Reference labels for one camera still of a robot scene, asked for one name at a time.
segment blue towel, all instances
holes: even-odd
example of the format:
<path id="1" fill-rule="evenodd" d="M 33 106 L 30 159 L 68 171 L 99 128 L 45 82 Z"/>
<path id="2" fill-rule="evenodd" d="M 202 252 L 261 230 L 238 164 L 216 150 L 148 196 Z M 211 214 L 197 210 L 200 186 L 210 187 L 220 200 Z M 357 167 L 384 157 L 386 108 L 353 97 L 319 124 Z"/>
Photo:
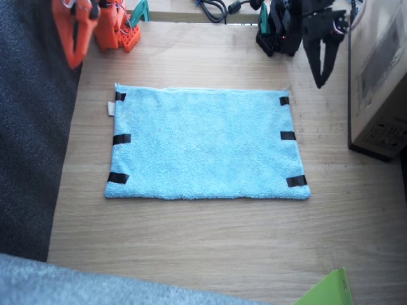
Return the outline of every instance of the blue towel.
<path id="1" fill-rule="evenodd" d="M 116 85 L 107 198 L 307 199 L 286 91 Z"/>

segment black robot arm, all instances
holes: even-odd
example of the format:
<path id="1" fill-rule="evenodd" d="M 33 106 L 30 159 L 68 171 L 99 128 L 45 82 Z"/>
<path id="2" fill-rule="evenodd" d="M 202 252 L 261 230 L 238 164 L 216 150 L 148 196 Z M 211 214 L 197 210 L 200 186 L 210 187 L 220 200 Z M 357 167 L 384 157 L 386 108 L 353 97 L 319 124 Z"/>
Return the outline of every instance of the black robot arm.
<path id="1" fill-rule="evenodd" d="M 333 11 L 334 1 L 272 0 L 266 17 L 264 0 L 250 0 L 252 8 L 261 8 L 256 36 L 260 47 L 268 56 L 275 51 L 294 56 L 302 40 L 318 88 L 331 75 L 339 45 L 348 29 L 346 11 Z M 326 45 L 322 72 L 321 41 Z"/>

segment gray blanket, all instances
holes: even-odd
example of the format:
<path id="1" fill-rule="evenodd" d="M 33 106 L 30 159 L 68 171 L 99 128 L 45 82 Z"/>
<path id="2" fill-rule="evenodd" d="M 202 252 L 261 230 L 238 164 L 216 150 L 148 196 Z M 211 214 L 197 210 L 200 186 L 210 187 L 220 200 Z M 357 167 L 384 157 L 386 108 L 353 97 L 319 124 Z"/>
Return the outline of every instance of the gray blanket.
<path id="1" fill-rule="evenodd" d="M 0 304 L 260 305 L 210 292 L 81 273 L 0 254 Z"/>

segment wooden tabletop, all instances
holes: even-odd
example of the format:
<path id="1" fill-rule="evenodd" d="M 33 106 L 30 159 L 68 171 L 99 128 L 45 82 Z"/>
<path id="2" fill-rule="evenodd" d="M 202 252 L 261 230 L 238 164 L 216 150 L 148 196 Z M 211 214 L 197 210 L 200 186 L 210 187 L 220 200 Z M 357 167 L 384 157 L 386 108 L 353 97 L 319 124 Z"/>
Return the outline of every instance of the wooden tabletop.
<path id="1" fill-rule="evenodd" d="M 345 267 L 355 304 L 407 302 L 407 211 L 398 160 L 347 148 L 347 46 L 318 90 L 302 47 L 268 58 L 255 26 L 150 22 L 129 54 L 92 43 L 83 64 L 48 262 L 293 304 Z M 283 90 L 308 201 L 107 200 L 114 83 Z"/>
<path id="2" fill-rule="evenodd" d="M 127 10 L 133 11 L 139 0 L 127 0 Z M 227 6 L 235 2 L 234 0 L 224 0 Z M 150 17 L 152 21 L 169 21 L 169 22 L 203 22 L 209 23 L 208 18 L 197 6 L 197 0 L 150 0 L 148 1 Z M 219 10 L 211 5 L 207 8 L 213 14 L 218 14 Z M 333 8 L 335 10 L 347 10 L 350 12 L 348 0 L 336 0 Z M 229 24 L 257 24 L 260 11 L 254 11 L 249 3 L 243 4 L 240 11 L 227 18 Z"/>

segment black tape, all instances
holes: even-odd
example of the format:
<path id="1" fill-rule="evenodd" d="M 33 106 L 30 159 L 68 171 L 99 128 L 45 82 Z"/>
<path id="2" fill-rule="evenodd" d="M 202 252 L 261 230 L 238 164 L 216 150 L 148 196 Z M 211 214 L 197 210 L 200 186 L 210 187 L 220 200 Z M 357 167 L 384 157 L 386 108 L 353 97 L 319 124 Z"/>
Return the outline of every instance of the black tape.
<path id="1" fill-rule="evenodd" d="M 126 98 L 126 93 L 120 93 L 116 91 L 116 100 L 124 101 Z"/>
<path id="2" fill-rule="evenodd" d="M 304 175 L 301 175 L 301 176 L 297 176 L 297 177 L 287 178 L 287 184 L 288 184 L 288 187 L 306 186 L 307 180 L 305 179 Z"/>
<path id="3" fill-rule="evenodd" d="M 115 135 L 113 137 L 113 145 L 131 143 L 132 135 L 129 133 L 124 133 L 123 135 Z"/>
<path id="4" fill-rule="evenodd" d="M 290 100 L 288 99 L 288 97 L 281 97 L 280 98 L 280 105 L 284 106 L 284 105 L 289 105 L 290 104 Z"/>
<path id="5" fill-rule="evenodd" d="M 296 140 L 294 132 L 280 132 L 282 140 Z"/>
<path id="6" fill-rule="evenodd" d="M 111 172 L 109 174 L 108 182 L 114 182 L 114 183 L 120 183 L 120 184 L 126 184 L 128 175 L 125 173 L 113 173 Z"/>

